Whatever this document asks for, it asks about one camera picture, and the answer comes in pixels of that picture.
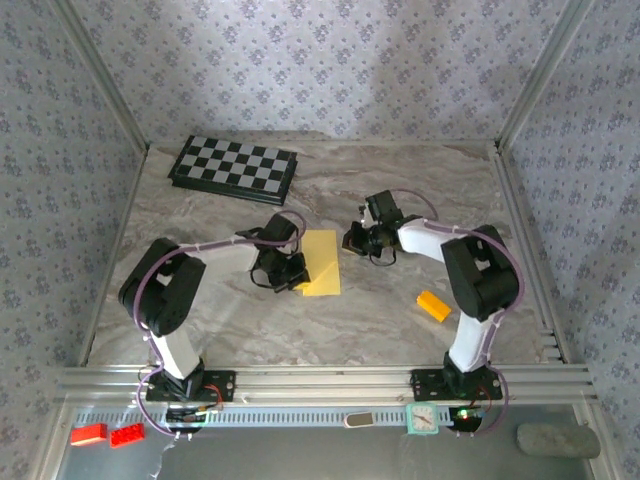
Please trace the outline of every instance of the small clock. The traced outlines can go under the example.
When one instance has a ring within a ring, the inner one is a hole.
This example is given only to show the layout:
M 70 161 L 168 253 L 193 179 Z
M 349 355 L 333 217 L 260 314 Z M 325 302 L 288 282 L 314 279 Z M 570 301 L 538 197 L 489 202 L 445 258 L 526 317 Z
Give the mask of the small clock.
M 407 405 L 409 435 L 435 435 L 438 433 L 438 407 L 435 403 L 417 402 Z

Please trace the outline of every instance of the floral wallpaper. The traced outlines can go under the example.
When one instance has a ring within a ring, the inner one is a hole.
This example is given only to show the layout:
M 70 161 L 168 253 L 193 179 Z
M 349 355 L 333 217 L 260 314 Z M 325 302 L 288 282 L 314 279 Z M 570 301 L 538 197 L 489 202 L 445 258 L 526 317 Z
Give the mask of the floral wallpaper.
M 640 478 L 640 5 L 598 0 L 517 137 L 513 156 L 557 288 Z
M 565 0 L 74 0 L 147 140 L 490 139 Z
M 0 4 L 0 478 L 79 357 L 140 158 L 47 2 Z

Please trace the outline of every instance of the yellow paper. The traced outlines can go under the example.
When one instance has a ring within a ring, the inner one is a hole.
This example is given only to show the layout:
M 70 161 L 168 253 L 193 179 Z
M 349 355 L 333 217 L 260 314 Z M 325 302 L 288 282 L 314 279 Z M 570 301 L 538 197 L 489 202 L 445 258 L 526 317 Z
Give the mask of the yellow paper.
M 295 290 L 302 290 L 304 296 L 340 295 L 335 230 L 307 230 L 301 242 L 311 282 L 302 283 Z

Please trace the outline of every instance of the yellow sponge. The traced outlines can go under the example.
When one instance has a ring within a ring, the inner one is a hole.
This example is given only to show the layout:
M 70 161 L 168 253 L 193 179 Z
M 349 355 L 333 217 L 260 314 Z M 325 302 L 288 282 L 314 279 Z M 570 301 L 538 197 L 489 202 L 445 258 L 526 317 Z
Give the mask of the yellow sponge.
M 443 322 L 451 313 L 451 308 L 428 290 L 420 294 L 417 302 L 439 322 Z

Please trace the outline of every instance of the black mount plate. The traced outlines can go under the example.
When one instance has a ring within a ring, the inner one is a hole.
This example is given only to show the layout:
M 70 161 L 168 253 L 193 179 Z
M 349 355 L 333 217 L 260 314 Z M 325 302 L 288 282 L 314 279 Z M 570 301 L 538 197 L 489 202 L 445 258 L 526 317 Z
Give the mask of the black mount plate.
M 223 402 L 232 402 L 236 389 L 236 372 L 233 370 L 205 370 L 202 376 L 202 385 L 215 385 L 220 390 Z M 149 388 L 146 395 L 147 402 L 182 402 L 167 388 L 167 380 L 160 373 L 149 379 Z M 201 388 L 200 392 L 191 402 L 217 403 L 218 395 L 215 390 Z
M 485 400 L 486 390 L 491 396 L 491 400 L 502 399 L 502 388 L 498 380 L 498 375 L 492 371 L 486 371 L 476 375 L 473 379 L 477 385 L 477 399 Z M 411 388 L 413 389 L 413 399 L 416 402 L 430 402 L 436 400 L 460 400 L 460 396 L 455 395 L 442 375 L 441 368 L 411 370 Z

